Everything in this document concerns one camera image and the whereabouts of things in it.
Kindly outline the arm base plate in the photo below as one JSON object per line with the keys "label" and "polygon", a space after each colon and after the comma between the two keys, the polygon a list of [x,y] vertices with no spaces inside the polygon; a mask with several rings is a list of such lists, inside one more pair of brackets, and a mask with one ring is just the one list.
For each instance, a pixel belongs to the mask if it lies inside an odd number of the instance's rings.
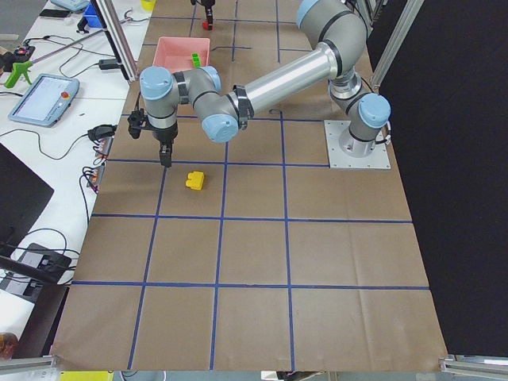
{"label": "arm base plate", "polygon": [[331,169],[382,170],[391,169],[387,145],[357,140],[351,133],[350,121],[324,120],[325,141]]}

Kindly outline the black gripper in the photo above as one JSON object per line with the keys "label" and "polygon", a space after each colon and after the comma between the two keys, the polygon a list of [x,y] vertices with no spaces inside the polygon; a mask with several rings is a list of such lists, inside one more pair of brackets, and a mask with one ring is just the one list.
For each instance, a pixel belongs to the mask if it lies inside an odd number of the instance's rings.
{"label": "black gripper", "polygon": [[172,166],[172,145],[178,135],[176,114],[167,117],[155,117],[146,114],[144,110],[134,110],[128,116],[128,131],[133,139],[139,139],[142,131],[150,131],[159,141],[160,164],[170,168]]}
{"label": "black gripper", "polygon": [[205,8],[206,11],[206,21],[209,23],[214,23],[214,14],[213,7],[215,6],[215,0],[190,0],[192,5],[200,5]]}

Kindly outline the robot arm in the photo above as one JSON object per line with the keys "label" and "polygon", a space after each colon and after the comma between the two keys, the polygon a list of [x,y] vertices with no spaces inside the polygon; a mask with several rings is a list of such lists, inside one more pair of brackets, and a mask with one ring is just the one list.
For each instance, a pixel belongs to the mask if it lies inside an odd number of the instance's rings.
{"label": "robot arm", "polygon": [[369,157],[382,143],[377,136],[388,124],[391,106],[367,89],[355,70],[366,45],[363,22],[341,2],[303,1],[296,24],[311,52],[244,86],[234,86],[226,95],[220,93],[221,79],[212,66],[175,73],[165,67],[145,68],[138,95],[145,107],[129,115],[131,137],[151,132],[160,144],[160,163],[170,167],[180,105],[192,106],[211,141],[226,143],[246,129],[257,112],[328,80],[330,98],[350,117],[330,151],[356,159]]}

